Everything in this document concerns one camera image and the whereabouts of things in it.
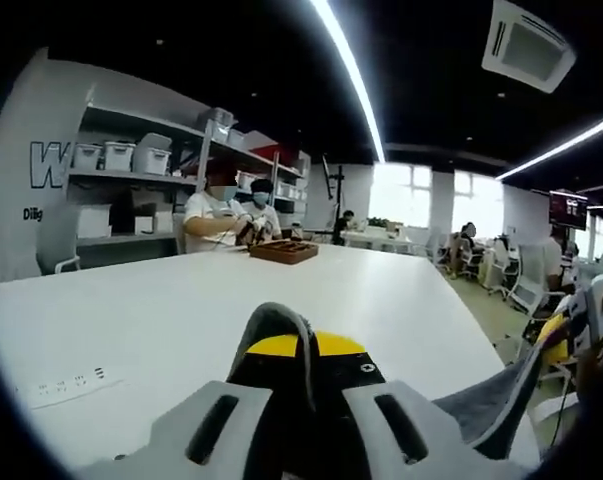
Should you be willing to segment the person's right hand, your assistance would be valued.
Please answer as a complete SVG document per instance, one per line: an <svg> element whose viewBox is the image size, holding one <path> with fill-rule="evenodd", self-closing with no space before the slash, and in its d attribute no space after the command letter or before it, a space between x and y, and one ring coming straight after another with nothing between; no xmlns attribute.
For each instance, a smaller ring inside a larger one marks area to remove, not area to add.
<svg viewBox="0 0 603 480"><path fill-rule="evenodd" d="M603 338L583 353L577 363L576 392L581 403L587 403L603 384Z"/></svg>

